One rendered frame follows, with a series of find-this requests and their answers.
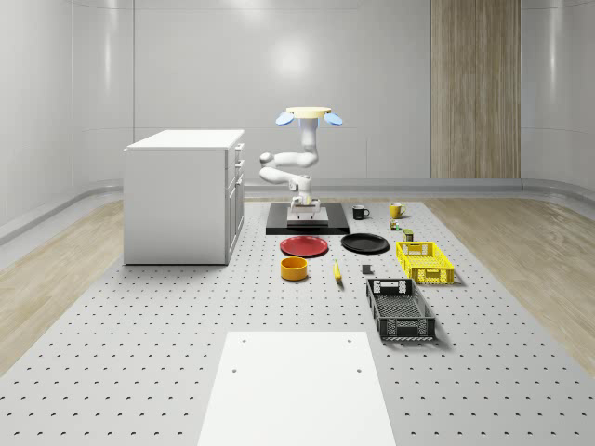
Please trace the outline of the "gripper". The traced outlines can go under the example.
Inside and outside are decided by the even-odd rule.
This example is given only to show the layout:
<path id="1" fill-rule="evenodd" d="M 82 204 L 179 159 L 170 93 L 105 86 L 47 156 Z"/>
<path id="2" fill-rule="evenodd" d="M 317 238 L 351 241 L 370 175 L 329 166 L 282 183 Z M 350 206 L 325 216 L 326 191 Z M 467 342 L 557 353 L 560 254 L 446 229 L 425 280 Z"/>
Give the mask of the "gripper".
<path id="1" fill-rule="evenodd" d="M 288 208 L 289 219 L 315 219 L 321 211 L 320 201 L 313 199 L 310 204 L 304 204 L 294 199 Z"/>

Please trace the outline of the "yellow bowl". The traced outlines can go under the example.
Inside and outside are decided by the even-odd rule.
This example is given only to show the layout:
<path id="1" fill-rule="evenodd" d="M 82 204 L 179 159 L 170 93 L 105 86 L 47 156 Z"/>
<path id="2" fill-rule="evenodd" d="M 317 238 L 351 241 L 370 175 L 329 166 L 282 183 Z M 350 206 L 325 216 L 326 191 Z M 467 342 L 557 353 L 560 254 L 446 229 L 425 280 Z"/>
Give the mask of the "yellow bowl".
<path id="1" fill-rule="evenodd" d="M 286 257 L 281 261 L 281 276 L 283 279 L 298 282 L 308 275 L 308 262 L 299 256 Z"/>

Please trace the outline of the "black stove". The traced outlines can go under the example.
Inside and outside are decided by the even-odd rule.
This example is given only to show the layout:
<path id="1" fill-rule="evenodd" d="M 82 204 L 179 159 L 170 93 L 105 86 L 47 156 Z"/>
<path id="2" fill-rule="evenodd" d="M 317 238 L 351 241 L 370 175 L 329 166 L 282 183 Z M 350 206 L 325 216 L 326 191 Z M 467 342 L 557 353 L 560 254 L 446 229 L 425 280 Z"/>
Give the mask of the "black stove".
<path id="1" fill-rule="evenodd" d="M 271 203 L 266 224 L 267 235 L 347 235 L 350 233 L 348 220 L 340 203 L 322 203 L 328 223 L 324 225 L 289 225 L 287 210 L 289 203 Z"/>

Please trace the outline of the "red plate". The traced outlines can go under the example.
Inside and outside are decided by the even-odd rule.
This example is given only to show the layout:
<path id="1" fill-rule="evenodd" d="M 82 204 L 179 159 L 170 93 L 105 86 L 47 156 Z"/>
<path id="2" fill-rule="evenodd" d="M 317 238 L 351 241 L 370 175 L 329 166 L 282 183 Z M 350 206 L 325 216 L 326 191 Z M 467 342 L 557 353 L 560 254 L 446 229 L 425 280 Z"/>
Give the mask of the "red plate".
<path id="1" fill-rule="evenodd" d="M 320 237 L 295 236 L 282 240 L 280 249 L 287 256 L 316 257 L 328 251 L 328 244 Z"/>

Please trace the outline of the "black plate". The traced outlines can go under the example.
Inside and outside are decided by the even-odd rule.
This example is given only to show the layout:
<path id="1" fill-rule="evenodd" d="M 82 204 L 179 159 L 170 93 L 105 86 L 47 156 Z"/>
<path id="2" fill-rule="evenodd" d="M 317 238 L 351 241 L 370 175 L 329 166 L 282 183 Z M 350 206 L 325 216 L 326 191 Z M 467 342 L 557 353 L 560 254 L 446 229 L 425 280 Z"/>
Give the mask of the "black plate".
<path id="1" fill-rule="evenodd" d="M 341 239 L 341 245 L 354 253 L 363 255 L 382 254 L 390 250 L 389 242 L 376 234 L 352 233 Z"/>

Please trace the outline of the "white cabinet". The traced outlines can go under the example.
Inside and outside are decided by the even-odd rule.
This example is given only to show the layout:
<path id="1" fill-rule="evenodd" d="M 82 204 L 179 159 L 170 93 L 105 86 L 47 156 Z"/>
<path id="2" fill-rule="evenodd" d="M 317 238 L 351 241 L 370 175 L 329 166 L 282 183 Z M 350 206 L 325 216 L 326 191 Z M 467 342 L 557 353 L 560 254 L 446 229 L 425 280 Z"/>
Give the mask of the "white cabinet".
<path id="1" fill-rule="evenodd" d="M 241 129 L 164 130 L 125 150 L 124 261 L 226 265 L 243 224 Z"/>

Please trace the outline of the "yellow basket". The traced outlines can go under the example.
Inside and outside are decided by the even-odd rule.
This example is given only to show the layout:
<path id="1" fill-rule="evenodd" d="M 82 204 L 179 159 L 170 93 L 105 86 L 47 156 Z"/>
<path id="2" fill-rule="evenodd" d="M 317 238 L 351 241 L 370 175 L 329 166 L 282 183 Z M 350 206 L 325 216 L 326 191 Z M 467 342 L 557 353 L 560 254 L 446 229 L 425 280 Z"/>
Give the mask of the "yellow basket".
<path id="1" fill-rule="evenodd" d="M 454 266 L 434 242 L 397 242 L 396 256 L 417 283 L 453 283 Z"/>

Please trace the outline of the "dark grey basket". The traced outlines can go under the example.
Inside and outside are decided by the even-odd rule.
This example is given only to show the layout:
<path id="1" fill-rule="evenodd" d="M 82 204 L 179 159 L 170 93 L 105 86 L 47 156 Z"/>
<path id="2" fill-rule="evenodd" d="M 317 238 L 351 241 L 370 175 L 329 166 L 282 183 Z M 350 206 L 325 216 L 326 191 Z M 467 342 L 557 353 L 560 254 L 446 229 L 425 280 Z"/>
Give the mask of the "dark grey basket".
<path id="1" fill-rule="evenodd" d="M 435 316 L 411 279 L 368 279 L 367 298 L 381 338 L 432 339 Z"/>

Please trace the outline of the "white board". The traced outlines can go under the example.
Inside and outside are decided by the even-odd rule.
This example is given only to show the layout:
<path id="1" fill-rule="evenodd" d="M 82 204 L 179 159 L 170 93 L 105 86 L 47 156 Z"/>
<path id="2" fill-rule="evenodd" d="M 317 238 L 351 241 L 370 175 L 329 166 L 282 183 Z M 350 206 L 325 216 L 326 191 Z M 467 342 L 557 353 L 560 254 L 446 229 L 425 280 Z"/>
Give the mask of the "white board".
<path id="1" fill-rule="evenodd" d="M 198 446 L 395 446 L 366 333 L 228 333 Z"/>

